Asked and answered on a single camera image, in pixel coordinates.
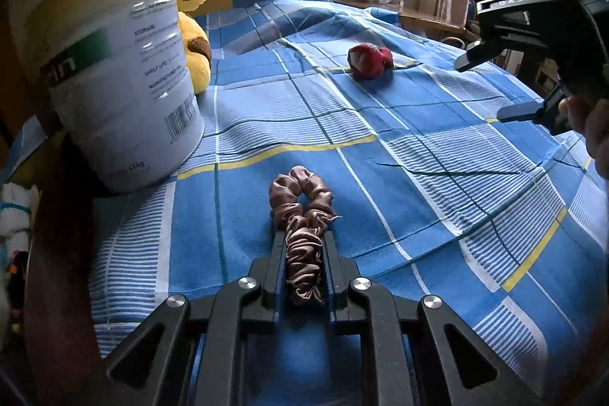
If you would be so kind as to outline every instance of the tin can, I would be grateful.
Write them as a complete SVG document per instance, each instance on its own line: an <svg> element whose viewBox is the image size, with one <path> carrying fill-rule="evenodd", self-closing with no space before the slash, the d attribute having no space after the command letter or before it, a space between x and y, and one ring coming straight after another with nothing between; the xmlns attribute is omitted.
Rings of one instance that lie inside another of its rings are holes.
<svg viewBox="0 0 609 406"><path fill-rule="evenodd" d="M26 61L112 191L168 176L203 135L176 0L44 0Z"/></svg>

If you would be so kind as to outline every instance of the brown satin scrunchie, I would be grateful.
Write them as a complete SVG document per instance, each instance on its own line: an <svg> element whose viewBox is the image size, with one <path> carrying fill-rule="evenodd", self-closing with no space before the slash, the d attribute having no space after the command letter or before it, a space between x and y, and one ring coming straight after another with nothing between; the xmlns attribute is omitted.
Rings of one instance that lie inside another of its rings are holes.
<svg viewBox="0 0 609 406"><path fill-rule="evenodd" d="M301 193L311 200L305 213L298 203ZM321 236L337 217L331 207L333 196L322 178L303 166L280 174L270 185L270 214L275 227L285 231L286 281L296 304L324 302Z"/></svg>

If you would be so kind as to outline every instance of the green label stripe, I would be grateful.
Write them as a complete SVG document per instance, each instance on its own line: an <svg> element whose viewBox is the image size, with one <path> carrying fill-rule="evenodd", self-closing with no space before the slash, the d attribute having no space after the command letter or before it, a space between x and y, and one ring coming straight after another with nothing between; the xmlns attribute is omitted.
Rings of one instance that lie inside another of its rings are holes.
<svg viewBox="0 0 609 406"><path fill-rule="evenodd" d="M105 30L97 30L59 52L40 68L40 76L53 88L107 57L108 37Z"/></svg>

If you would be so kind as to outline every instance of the bed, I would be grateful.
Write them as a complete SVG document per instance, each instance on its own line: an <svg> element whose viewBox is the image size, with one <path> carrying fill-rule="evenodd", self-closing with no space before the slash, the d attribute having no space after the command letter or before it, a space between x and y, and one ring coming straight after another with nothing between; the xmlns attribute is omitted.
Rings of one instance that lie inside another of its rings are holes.
<svg viewBox="0 0 609 406"><path fill-rule="evenodd" d="M538 395L575 365L607 294L607 193L574 132L499 123L538 99L492 64L397 15L272 0L197 18L213 52L205 133L162 184L94 202L91 314L107 355L167 295L198 298L247 273L273 239L270 182L303 165L334 192L339 253L394 294L440 295ZM346 54L396 67L355 80ZM358 404L356 338L289 312L249 344L248 404Z"/></svg>

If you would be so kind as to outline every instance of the silver bolt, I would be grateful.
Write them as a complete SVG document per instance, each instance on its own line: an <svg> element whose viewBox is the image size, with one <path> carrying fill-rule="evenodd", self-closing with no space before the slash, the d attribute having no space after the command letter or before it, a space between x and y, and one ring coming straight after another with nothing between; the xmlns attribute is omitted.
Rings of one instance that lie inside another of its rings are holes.
<svg viewBox="0 0 609 406"><path fill-rule="evenodd" d="M180 308L186 302L187 299L182 295L171 295L167 298L167 306L171 308Z"/></svg>
<svg viewBox="0 0 609 406"><path fill-rule="evenodd" d="M366 289L370 289L370 286L372 286L371 281L365 277L357 277L353 279L352 284L353 287L359 291L365 291Z"/></svg>
<svg viewBox="0 0 609 406"><path fill-rule="evenodd" d="M239 280L239 287L241 289L252 289L256 287L256 284L258 284L258 281L253 277L242 277Z"/></svg>
<svg viewBox="0 0 609 406"><path fill-rule="evenodd" d="M427 306L427 308L431 308L432 310L442 306L442 300L438 296L434 295L427 295L422 299L422 302L425 306Z"/></svg>

